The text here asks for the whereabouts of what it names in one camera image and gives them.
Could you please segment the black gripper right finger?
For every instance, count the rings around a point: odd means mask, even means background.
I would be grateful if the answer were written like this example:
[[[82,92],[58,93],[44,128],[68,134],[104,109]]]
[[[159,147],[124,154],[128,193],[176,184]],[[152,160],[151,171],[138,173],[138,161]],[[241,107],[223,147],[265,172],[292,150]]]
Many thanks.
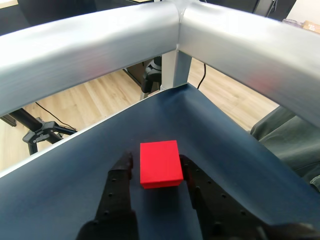
[[[318,240],[319,231],[306,223],[270,225],[229,195],[201,168],[180,155],[192,208],[205,240]]]

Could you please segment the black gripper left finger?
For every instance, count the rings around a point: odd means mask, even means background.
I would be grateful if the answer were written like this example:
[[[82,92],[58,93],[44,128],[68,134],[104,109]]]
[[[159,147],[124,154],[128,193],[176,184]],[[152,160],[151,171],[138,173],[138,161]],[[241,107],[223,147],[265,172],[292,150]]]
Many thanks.
[[[93,220],[85,223],[77,240],[137,240],[138,223],[131,207],[133,156],[125,152],[108,171]]]

